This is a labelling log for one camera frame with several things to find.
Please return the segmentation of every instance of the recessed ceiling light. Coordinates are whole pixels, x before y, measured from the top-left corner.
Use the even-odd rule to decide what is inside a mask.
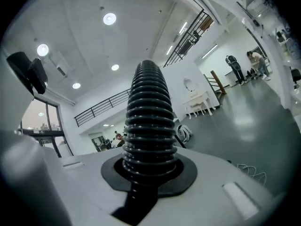
[[[72,87],[73,87],[74,89],[78,89],[78,88],[80,87],[80,83],[74,83],[74,84],[72,85]]]
[[[113,23],[116,22],[116,15],[113,13],[107,13],[104,17],[103,17],[103,22],[106,25],[112,25]]]
[[[40,56],[46,56],[49,52],[49,48],[46,44],[40,44],[37,48],[37,53]]]
[[[112,66],[112,70],[113,70],[113,71],[116,71],[116,70],[118,70],[118,69],[119,69],[119,65],[113,65],[113,66]]]
[[[170,46],[170,48],[169,48],[168,52],[166,53],[166,55],[168,55],[168,54],[169,54],[169,52],[170,52],[170,50],[172,49],[172,47],[173,47],[173,45],[172,45],[172,46]]]

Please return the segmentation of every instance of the glossy floor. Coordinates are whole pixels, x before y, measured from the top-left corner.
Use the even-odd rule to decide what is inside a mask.
[[[271,193],[285,192],[301,153],[300,129],[291,112],[261,80],[226,91],[213,116],[206,113],[181,122],[194,134],[186,147],[231,160],[235,166],[255,166],[257,172],[266,172]]]

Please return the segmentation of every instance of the white cable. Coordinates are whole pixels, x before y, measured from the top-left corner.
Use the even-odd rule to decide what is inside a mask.
[[[245,170],[245,169],[248,169],[247,175],[250,176],[251,178],[254,178],[254,177],[256,177],[256,176],[262,175],[262,176],[258,179],[258,182],[260,182],[260,180],[261,180],[262,178],[264,178],[263,186],[265,186],[265,184],[267,183],[267,178],[268,178],[268,177],[267,177],[267,174],[266,174],[265,172],[261,172],[261,173],[257,173],[257,174],[256,174],[256,172],[257,172],[256,167],[254,167],[254,166],[247,166],[247,165],[245,165],[245,164],[237,164],[237,168],[238,168],[240,171],[243,171],[243,170]],[[253,175],[249,175],[249,173],[250,173],[250,168],[254,168],[254,174],[253,174]]]

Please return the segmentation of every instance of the ceiling light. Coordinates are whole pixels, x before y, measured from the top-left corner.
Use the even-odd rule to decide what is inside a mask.
[[[181,34],[181,33],[182,33],[182,31],[183,31],[183,29],[185,28],[186,24],[187,24],[187,22],[185,22],[185,23],[184,23],[184,25],[183,25],[183,27],[181,28],[181,30],[180,30],[180,32],[179,32],[179,34]]]
[[[205,58],[212,50],[214,50],[217,47],[217,44],[215,44],[215,46],[210,49],[202,58]]]
[[[169,48],[169,50],[168,50],[168,52],[166,53],[166,55],[168,55],[169,54],[169,52],[170,52],[170,50],[171,50],[171,48],[173,47],[173,45],[172,46],[170,46],[170,48]]]
[[[113,71],[116,71],[116,70],[118,70],[118,69],[119,69],[119,65],[113,65],[113,66],[112,66],[112,70],[113,70]]]
[[[46,44],[40,44],[37,48],[37,53],[39,56],[45,56],[49,52],[49,48]]]
[[[113,23],[116,22],[116,15],[113,13],[107,13],[104,17],[103,17],[103,22],[106,25],[112,25]]]
[[[80,83],[74,83],[74,84],[72,85],[72,87],[73,87],[74,89],[78,89],[78,88],[80,87]]]

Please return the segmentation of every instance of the black metal railing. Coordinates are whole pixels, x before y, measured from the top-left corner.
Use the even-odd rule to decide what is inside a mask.
[[[111,108],[121,104],[122,102],[127,101],[129,93],[130,89],[122,91],[78,114],[74,117],[77,126],[79,127],[87,121],[93,119],[94,117],[106,112],[107,110],[110,110]]]
[[[206,78],[207,78],[207,80],[208,80],[208,82],[210,83],[211,86],[219,87],[216,80],[215,80],[215,78],[210,78],[210,77],[206,77]]]
[[[180,42],[176,45],[163,67],[182,60],[189,49],[202,37],[203,33],[209,28],[212,22],[212,18],[205,13],[204,10],[201,10],[182,36]]]

